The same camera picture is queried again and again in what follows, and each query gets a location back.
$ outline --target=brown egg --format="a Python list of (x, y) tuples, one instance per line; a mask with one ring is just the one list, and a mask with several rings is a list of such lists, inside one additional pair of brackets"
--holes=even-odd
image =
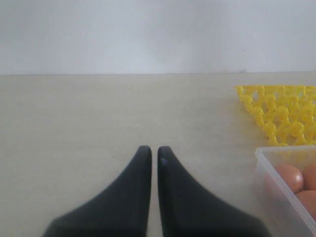
[(264, 190), (271, 201), (284, 201), (285, 196), (270, 175), (264, 176)]
[(316, 220), (316, 191), (302, 191), (296, 195), (310, 215)]
[(275, 169), (293, 193), (302, 191), (304, 179), (299, 169), (289, 164), (278, 165)]
[(303, 170), (304, 187), (316, 191), (316, 163), (310, 164)]

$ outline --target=plastic container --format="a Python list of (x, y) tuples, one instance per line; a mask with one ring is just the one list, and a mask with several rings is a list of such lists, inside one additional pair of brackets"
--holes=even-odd
[(316, 237), (316, 222), (274, 169), (291, 164), (300, 170), (316, 162), (316, 146), (266, 147), (256, 150), (254, 189), (285, 237)]

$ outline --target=yellow plastic net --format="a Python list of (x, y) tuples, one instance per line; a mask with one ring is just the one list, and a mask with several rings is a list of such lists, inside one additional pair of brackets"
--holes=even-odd
[(235, 89), (269, 145), (316, 144), (316, 86), (237, 85)]

